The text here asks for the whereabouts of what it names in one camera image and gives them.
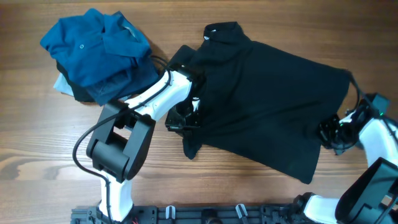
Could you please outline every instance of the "blue shirt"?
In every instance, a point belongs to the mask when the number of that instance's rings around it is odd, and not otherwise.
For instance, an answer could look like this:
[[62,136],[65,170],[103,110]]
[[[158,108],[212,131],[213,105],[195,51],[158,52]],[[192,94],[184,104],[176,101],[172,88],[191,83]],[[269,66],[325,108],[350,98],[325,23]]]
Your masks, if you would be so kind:
[[120,12],[109,16],[90,9],[83,16],[61,18],[40,44],[72,82],[90,89],[94,99],[106,95],[100,104],[114,94],[141,90],[158,78],[148,41]]

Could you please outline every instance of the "shirt collar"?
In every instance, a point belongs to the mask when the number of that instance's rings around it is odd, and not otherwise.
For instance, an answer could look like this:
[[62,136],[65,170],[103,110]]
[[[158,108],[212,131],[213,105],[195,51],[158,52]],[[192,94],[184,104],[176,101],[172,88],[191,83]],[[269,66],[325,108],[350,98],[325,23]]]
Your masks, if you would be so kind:
[[95,31],[101,33],[106,53],[135,58],[152,53],[145,36],[121,12],[110,16],[90,9],[84,18]]
[[210,24],[205,27],[203,33],[205,40],[212,40],[222,43],[238,43],[250,40],[243,33],[237,22],[222,22]]

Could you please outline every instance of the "wood grain surface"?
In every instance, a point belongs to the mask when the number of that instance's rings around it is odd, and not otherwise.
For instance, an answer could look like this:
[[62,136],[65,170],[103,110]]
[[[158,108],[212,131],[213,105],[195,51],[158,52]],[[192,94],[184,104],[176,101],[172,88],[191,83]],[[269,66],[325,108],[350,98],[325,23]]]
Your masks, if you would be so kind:
[[[2,2],[0,223],[69,223],[72,208],[100,200],[99,180],[80,171],[71,153],[101,108],[52,88],[58,76],[55,61],[39,45],[59,17],[91,7],[107,14],[121,11],[150,39],[154,53],[167,58],[183,44],[200,46],[207,24],[238,21],[252,40],[351,70],[365,92],[391,99],[388,115],[398,118],[396,1]],[[340,114],[354,101],[350,88]],[[78,157],[89,167],[86,144]],[[304,192],[339,197],[365,169],[359,149],[342,156],[322,149],[310,185],[212,147],[203,147],[190,161],[181,138],[168,133],[162,120],[134,178],[132,197],[137,205],[158,206],[290,202]]]

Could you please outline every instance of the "black clothing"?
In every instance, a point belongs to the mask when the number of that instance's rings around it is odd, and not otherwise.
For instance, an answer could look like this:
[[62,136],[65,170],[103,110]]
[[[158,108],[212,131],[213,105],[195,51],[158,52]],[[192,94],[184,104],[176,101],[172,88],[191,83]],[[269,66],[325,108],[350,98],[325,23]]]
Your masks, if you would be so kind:
[[237,22],[208,25],[204,37],[196,52],[183,46],[172,59],[206,76],[201,127],[184,137],[185,155],[207,144],[309,184],[320,153],[315,130],[340,107],[348,71],[251,41]]
[[77,85],[76,83],[72,82],[69,79],[68,72],[65,70],[65,68],[57,61],[57,70],[62,73],[62,75],[65,77],[68,85],[70,85],[70,88],[72,88],[73,92],[73,97],[75,97],[76,101],[79,102],[95,102],[94,99],[87,93],[87,90],[80,85]]

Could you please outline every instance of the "folded clothing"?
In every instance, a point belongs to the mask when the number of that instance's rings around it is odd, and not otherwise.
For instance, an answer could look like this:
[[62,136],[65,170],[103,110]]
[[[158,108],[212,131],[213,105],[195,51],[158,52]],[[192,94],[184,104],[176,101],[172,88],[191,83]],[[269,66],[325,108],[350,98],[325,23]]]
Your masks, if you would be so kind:
[[[67,79],[65,78],[65,76],[62,73],[59,74],[57,81],[55,81],[54,89],[59,91],[60,93],[64,93],[64,94],[67,94],[70,96],[75,96],[72,88],[70,87],[70,85],[67,82]],[[131,95],[128,95],[128,96],[120,98],[119,100],[125,101],[125,100],[129,99],[130,97],[131,97]]]
[[[62,77],[65,79],[67,85],[71,88],[73,94],[66,93],[68,95],[71,95],[75,98],[76,101],[79,102],[87,102],[87,103],[92,103],[94,102],[94,99],[87,93],[86,89],[77,85],[76,83],[72,82],[69,79],[68,72],[65,70],[65,68],[57,61],[57,70],[62,74]],[[60,86],[62,83],[59,83],[57,86],[58,88],[54,88],[58,91],[66,90],[68,87],[67,86]]]
[[40,44],[100,105],[139,93],[159,77],[148,41],[120,12],[109,16],[90,9],[61,18]]
[[317,126],[340,107],[348,72],[251,41],[237,22],[206,26],[204,39],[171,60],[206,76],[201,126],[184,136],[185,155],[193,159],[207,144],[309,184],[320,153]]

